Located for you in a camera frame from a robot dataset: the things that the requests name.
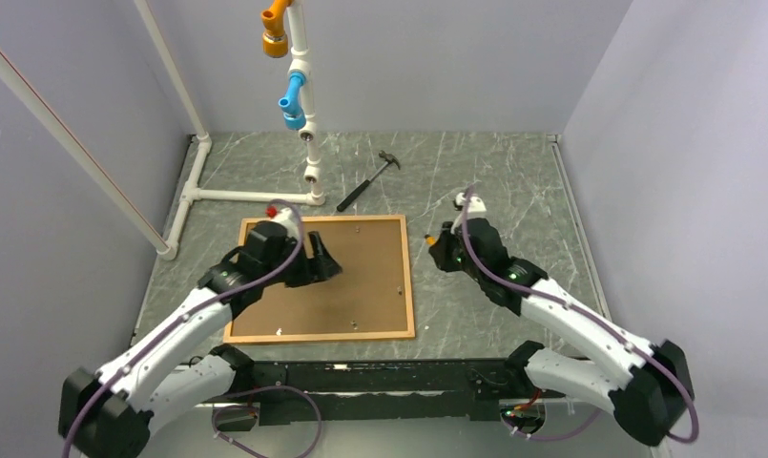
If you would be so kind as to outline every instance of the claw hammer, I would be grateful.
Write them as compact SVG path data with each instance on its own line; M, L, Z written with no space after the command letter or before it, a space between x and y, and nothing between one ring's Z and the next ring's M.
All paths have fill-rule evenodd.
M392 164L395 164L398 166L398 170L401 170L401 162L398 161L398 158L396 158L394 155L391 155L390 153L387 153L384 150L381 150L378 152L378 157L386 161L386 164L382 165L376 172L375 175L370 177L369 179L365 179L362 181L361 184L358 185L356 189L353 190L352 193L348 194L344 200L342 200L342 203L336 206L336 211L343 212L344 209L346 209L353 201L355 201L358 196L361 195L364 189L369 187L369 183L371 183L375 178L378 177L378 175L381 174L384 170L386 170L386 167L389 167Z

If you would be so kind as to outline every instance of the black hammer handle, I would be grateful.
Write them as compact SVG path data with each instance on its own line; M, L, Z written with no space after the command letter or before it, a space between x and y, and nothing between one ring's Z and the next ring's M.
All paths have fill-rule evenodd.
M365 179L364 181L362 181L362 183L359 184L359 186L356 189L354 189L352 193L350 193L346 198L344 198L344 200L342 200L342 203L340 203L336 207L336 211L343 212L344 209L350 206L350 204L353 203L353 201L356 198L358 198L358 196L360 196L363 190L366 189L368 186L369 186L368 179Z

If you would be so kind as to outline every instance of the gray marble surface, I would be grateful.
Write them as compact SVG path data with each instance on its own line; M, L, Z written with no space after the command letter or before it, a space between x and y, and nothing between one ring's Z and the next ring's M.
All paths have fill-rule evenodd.
M214 135L203 189L306 192L304 144L291 133ZM463 274L437 270L424 234L437 234L457 212L451 199L470 183L488 207L510 253L545 268L575 297L597 309L595 291L572 221L563 182L543 134L350 133L325 134L322 183L327 202L302 207L305 215L334 215L336 205L382 163L381 149L398 157L346 213L404 214L412 265L414 340L244 345L255 360L367 360L506 357L535 340L570 356L578 352L543 326L489 302ZM180 183L189 175L191 145ZM200 200L193 205L175 260L158 260L135 331L135 342L186 297L206 268L237 243L240 221L263 215L265 204ZM175 205L168 217L172 220ZM218 333L194 354L221 343Z

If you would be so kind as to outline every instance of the cork board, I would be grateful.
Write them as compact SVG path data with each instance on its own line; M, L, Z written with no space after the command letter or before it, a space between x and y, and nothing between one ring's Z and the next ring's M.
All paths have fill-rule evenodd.
M262 219L244 219L238 243ZM226 326L229 344L413 339L414 310L403 215L305 217L343 272L299 288L275 284ZM305 244L308 257L310 243Z

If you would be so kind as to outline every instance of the blue pipe fitting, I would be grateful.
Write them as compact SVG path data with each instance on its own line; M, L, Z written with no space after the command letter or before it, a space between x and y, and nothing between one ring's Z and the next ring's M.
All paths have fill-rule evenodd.
M288 76L288 91L280 99L278 105L282 109L282 117L285 120L285 127L292 131L297 131L305 127L305 113L300 105L300 89L304 86L305 78L302 72L291 72Z

